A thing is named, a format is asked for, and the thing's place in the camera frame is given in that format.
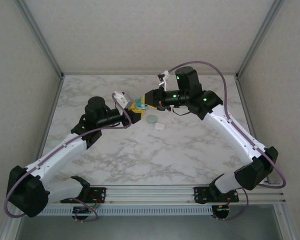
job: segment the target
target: marble surface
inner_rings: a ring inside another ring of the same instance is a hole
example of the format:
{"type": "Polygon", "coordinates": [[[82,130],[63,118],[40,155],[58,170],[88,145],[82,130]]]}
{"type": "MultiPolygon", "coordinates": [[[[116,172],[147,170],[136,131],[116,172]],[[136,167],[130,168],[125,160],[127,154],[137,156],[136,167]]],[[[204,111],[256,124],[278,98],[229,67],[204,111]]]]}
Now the marble surface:
{"type": "MultiPolygon", "coordinates": [[[[229,111],[247,129],[233,76],[225,76],[229,111]]],[[[219,76],[199,76],[204,90],[222,99],[219,76]]],[[[111,94],[121,91],[133,98],[156,89],[153,75],[67,75],[53,116],[43,154],[63,140],[75,126],[89,98],[100,96],[112,109],[111,94]]],[[[174,76],[169,89],[177,89],[174,76]]],[[[176,109],[185,113],[187,109],[176,109]]],[[[187,185],[208,184],[214,178],[241,166],[233,149],[219,133],[196,115],[147,110],[144,118],[128,129],[103,130],[102,137],[85,153],[68,163],[52,180],[78,175],[93,185],[187,185]],[[146,121],[158,116],[166,129],[159,131],[146,121]]]]}

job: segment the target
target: mounting base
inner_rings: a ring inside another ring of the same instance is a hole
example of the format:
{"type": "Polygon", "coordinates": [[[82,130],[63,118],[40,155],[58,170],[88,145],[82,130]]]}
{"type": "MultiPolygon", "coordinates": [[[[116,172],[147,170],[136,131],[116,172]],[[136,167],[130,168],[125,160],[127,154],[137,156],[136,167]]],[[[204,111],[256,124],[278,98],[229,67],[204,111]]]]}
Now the mounting base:
{"type": "MultiPolygon", "coordinates": [[[[95,204],[96,202],[104,204],[106,199],[106,191],[107,189],[105,187],[90,187],[87,198],[82,201],[86,204],[95,204]]],[[[69,199],[61,200],[60,202],[62,204],[77,203],[76,201],[69,199]]]]}
{"type": "Polygon", "coordinates": [[[206,203],[238,203],[239,197],[236,190],[229,191],[225,194],[213,196],[210,192],[210,186],[196,186],[194,190],[194,201],[197,204],[206,203]]]}

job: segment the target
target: black joint housing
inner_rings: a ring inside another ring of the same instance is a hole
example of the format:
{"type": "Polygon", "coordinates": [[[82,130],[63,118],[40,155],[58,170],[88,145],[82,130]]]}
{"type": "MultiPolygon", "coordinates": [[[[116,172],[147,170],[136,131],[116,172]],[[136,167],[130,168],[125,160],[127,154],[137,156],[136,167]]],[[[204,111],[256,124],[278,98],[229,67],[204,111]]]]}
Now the black joint housing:
{"type": "MultiPolygon", "coordinates": [[[[84,107],[84,112],[79,123],[71,130],[72,134],[81,135],[97,128],[120,123],[125,119],[118,109],[110,109],[100,96],[90,98],[84,107]]],[[[101,130],[83,136],[82,140],[86,141],[86,149],[90,148],[101,136],[101,130]]]]}
{"type": "Polygon", "coordinates": [[[213,91],[203,91],[203,94],[195,97],[186,105],[189,111],[196,114],[201,120],[205,118],[207,113],[212,113],[213,109],[222,105],[223,101],[218,95],[213,91]]]}
{"type": "Polygon", "coordinates": [[[180,67],[175,71],[179,90],[202,89],[198,73],[191,66],[180,67]]]}
{"type": "Polygon", "coordinates": [[[209,186],[194,187],[194,201],[198,204],[239,202],[238,193],[236,190],[231,190],[227,193],[222,193],[216,187],[216,180],[219,179],[222,175],[214,179],[209,184],[209,186]]]}
{"type": "MultiPolygon", "coordinates": [[[[264,153],[273,161],[273,163],[276,163],[279,153],[273,146],[266,148],[264,153]]],[[[252,160],[252,163],[243,166],[234,172],[234,177],[237,182],[243,188],[250,191],[274,169],[263,155],[260,155],[258,158],[255,157],[252,160]]]]}
{"type": "MultiPolygon", "coordinates": [[[[26,173],[27,170],[20,166],[16,166],[10,171],[6,194],[26,173]]],[[[39,177],[30,174],[16,187],[9,198],[9,202],[32,218],[46,207],[49,200],[48,194],[49,192],[46,192],[39,177]]]]}
{"type": "MultiPolygon", "coordinates": [[[[128,109],[125,109],[125,111],[128,113],[132,124],[135,124],[141,120],[141,113],[137,113],[128,109]]],[[[129,120],[126,117],[124,117],[121,122],[123,126],[127,126],[129,124],[129,120]]]]}

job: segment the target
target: purple cable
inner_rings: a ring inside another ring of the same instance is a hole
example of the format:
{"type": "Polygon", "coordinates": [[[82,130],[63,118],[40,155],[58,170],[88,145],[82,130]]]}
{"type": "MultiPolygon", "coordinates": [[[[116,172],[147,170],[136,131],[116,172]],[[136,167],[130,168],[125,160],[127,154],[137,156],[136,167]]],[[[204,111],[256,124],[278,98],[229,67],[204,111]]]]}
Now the purple cable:
{"type": "MultiPolygon", "coordinates": [[[[224,75],[221,73],[221,71],[214,65],[212,65],[211,63],[209,62],[206,62],[206,61],[188,61],[188,62],[185,62],[185,63],[182,63],[178,66],[175,66],[173,68],[171,68],[169,70],[169,73],[171,73],[172,71],[180,68],[180,67],[183,67],[185,65],[189,65],[189,64],[204,64],[204,65],[207,65],[211,68],[213,68],[221,77],[222,81],[223,81],[223,89],[224,89],[224,112],[225,112],[225,115],[226,115],[226,118],[228,120],[231,119],[231,117],[229,116],[229,113],[228,113],[228,96],[227,96],[227,83],[226,83],[226,79],[224,77],[224,75]]],[[[231,121],[231,125],[254,147],[255,146],[255,143],[234,123],[234,121],[231,121]]],[[[266,185],[266,184],[259,184],[259,186],[262,186],[262,187],[265,187],[265,188],[269,188],[269,189],[282,189],[286,186],[287,184],[287,181],[286,181],[286,178],[284,176],[284,174],[280,171],[280,169],[276,166],[276,164],[270,159],[270,157],[268,157],[267,154],[265,154],[260,148],[257,148],[256,149],[262,156],[265,157],[265,159],[267,159],[267,161],[272,165],[272,167],[277,171],[277,173],[279,174],[279,176],[281,177],[282,179],[282,184],[279,185],[279,186],[271,186],[271,185],[266,185]]]]}
{"type": "MultiPolygon", "coordinates": [[[[107,126],[106,126],[106,127],[99,127],[99,128],[96,128],[96,129],[87,131],[87,132],[85,132],[85,133],[83,133],[83,134],[81,134],[81,135],[78,135],[78,136],[76,136],[76,137],[70,139],[69,141],[67,141],[67,142],[65,143],[65,145],[68,145],[68,144],[72,143],[73,141],[75,141],[75,140],[77,140],[77,139],[79,139],[79,138],[82,138],[82,137],[85,136],[85,135],[94,133],[94,132],[96,132],[96,131],[107,130],[107,129],[127,129],[127,128],[129,128],[129,127],[132,125],[131,118],[129,117],[129,115],[128,115],[128,113],[126,112],[126,110],[125,110],[125,109],[118,103],[118,101],[115,99],[115,94],[113,93],[111,96],[112,96],[113,101],[116,103],[116,105],[123,111],[123,114],[124,114],[125,117],[128,119],[129,124],[126,125],[126,126],[118,126],[118,127],[110,127],[110,126],[108,126],[108,127],[107,127],[107,126]]],[[[48,161],[53,155],[55,155],[56,153],[58,153],[58,152],[59,152],[61,149],[63,149],[63,148],[64,148],[63,145],[61,145],[60,147],[58,147],[56,150],[54,150],[52,153],[50,153],[44,160],[42,160],[42,161],[38,164],[38,166],[39,166],[39,167],[42,166],[42,165],[43,165],[46,161],[48,161]]],[[[29,176],[31,173],[33,173],[36,169],[37,169],[37,168],[34,167],[34,168],[30,169],[30,170],[29,170],[26,174],[24,174],[22,177],[20,177],[19,180],[16,181],[16,183],[13,185],[13,187],[10,189],[10,191],[9,191],[8,194],[6,195],[5,200],[4,200],[4,203],[3,203],[3,209],[4,209],[5,214],[8,215],[8,217],[17,219],[17,218],[21,218],[21,217],[23,217],[23,216],[26,215],[25,213],[22,213],[22,214],[20,214],[20,215],[13,215],[12,213],[10,213],[10,212],[9,212],[9,209],[8,209],[8,202],[9,202],[9,199],[10,199],[12,193],[15,191],[15,189],[18,187],[18,185],[19,185],[19,184],[20,184],[27,176],[29,176]]]]}
{"type": "Polygon", "coordinates": [[[248,198],[248,194],[246,192],[246,190],[244,188],[241,188],[244,192],[244,195],[245,195],[245,198],[246,198],[246,204],[245,204],[245,208],[242,210],[242,212],[238,213],[237,215],[235,216],[231,216],[231,217],[227,217],[227,218],[222,218],[223,221],[229,221],[229,220],[233,220],[233,219],[236,219],[240,216],[242,216],[247,210],[248,210],[248,207],[249,207],[249,198],[248,198]]]}
{"type": "Polygon", "coordinates": [[[93,221],[95,221],[95,220],[98,220],[98,218],[99,218],[99,216],[98,216],[98,214],[97,214],[97,212],[96,212],[96,210],[92,207],[92,206],[88,206],[85,202],[83,202],[83,201],[81,201],[81,200],[79,200],[79,199],[77,199],[77,198],[68,198],[69,200],[74,200],[74,201],[76,201],[76,202],[78,202],[78,203],[80,203],[80,204],[82,204],[84,207],[83,208],[80,208],[78,211],[76,211],[76,213],[75,213],[75,215],[74,215],[74,220],[77,222],[77,221],[80,221],[81,223],[88,223],[88,222],[93,222],[93,221]],[[77,219],[77,216],[78,216],[78,214],[82,211],[82,210],[84,210],[84,209],[90,209],[94,214],[95,214],[95,218],[93,218],[93,219],[88,219],[88,220],[79,220],[79,219],[77,219]]]}

